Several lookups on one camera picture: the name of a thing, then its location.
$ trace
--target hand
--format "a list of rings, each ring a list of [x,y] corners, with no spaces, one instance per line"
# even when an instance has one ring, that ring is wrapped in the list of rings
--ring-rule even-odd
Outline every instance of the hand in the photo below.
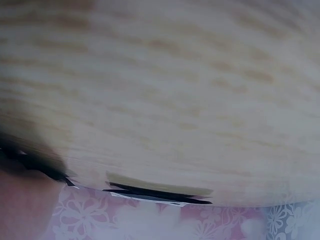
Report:
[[[0,238],[38,240],[46,231],[63,183],[0,156]]]

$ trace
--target white paper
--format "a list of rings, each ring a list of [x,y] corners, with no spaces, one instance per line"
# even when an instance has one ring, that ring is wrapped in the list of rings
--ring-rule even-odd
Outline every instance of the white paper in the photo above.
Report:
[[[113,197],[118,197],[118,198],[124,198],[124,199],[133,199],[133,200],[138,200],[138,201],[143,201],[143,202],[149,202],[149,203],[156,203],[156,204],[167,204],[167,205],[172,205],[172,206],[177,206],[177,207],[184,207],[187,205],[185,202],[175,202],[175,201],[157,201],[157,200],[150,200],[150,199],[141,199],[141,198],[136,198],[132,196],[124,196],[115,192],[110,192],[111,196]]]

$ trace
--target wooden surface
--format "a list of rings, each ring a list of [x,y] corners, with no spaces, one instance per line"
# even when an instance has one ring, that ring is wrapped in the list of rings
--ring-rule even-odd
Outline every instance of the wooden surface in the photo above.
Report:
[[[315,1],[0,5],[1,131],[79,184],[216,206],[320,197]]]

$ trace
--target light wood grain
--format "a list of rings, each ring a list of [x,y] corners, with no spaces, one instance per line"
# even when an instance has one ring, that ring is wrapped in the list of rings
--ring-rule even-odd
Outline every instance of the light wood grain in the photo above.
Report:
[[[320,197],[319,4],[0,5],[0,128],[81,185],[216,206]]]

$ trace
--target pink floral fabric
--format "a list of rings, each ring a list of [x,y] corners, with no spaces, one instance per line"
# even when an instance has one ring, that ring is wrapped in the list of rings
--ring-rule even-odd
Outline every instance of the pink floral fabric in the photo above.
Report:
[[[260,208],[177,207],[66,187],[43,240],[265,240]]]

